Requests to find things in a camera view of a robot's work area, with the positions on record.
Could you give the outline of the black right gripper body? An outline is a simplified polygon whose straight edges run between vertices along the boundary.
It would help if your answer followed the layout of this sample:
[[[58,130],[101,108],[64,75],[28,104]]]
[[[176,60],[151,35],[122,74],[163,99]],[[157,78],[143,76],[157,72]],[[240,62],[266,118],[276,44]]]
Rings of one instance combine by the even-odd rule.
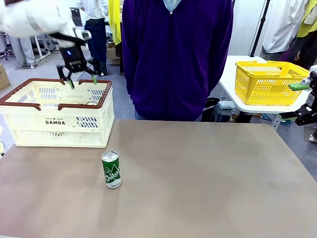
[[[298,117],[295,120],[297,125],[308,125],[317,122],[317,73],[312,71],[308,78],[301,82],[302,86],[311,89],[304,105],[298,110]]]

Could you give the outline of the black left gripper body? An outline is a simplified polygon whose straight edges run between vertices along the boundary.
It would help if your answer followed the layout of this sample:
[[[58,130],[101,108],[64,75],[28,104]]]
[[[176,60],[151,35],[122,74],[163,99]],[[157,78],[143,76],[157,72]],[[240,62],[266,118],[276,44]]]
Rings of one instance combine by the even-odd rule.
[[[66,68],[79,68],[79,66],[86,66],[87,61],[83,55],[81,46],[76,44],[69,48],[59,49]]]

